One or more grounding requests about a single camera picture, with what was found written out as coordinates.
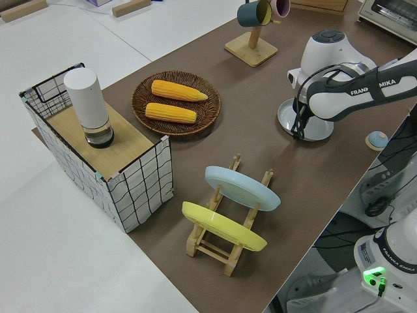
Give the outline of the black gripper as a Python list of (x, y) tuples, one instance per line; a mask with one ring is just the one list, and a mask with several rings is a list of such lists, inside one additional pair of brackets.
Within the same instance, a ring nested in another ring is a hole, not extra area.
[(310, 109), (306, 102), (306, 97), (302, 93), (295, 95), (292, 109), (295, 112), (295, 120), (291, 128), (291, 133), (294, 139), (303, 140), (305, 138), (304, 131), (309, 121)]

